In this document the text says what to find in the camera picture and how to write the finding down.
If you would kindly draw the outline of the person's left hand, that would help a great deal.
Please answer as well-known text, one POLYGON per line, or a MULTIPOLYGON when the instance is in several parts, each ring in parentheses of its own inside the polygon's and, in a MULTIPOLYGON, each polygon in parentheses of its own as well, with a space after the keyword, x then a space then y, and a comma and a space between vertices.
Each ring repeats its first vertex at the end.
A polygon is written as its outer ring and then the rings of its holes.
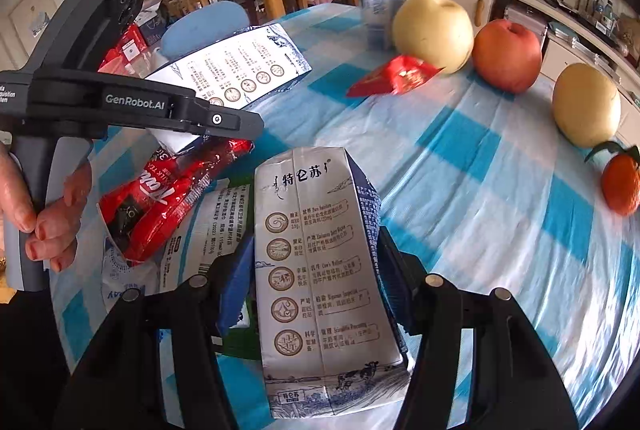
POLYGON ((74 262, 80 219, 91 187, 92 170, 86 161, 66 178, 62 197, 36 213, 17 164, 1 145, 1 212, 28 235, 29 260, 48 261, 54 272, 74 262))

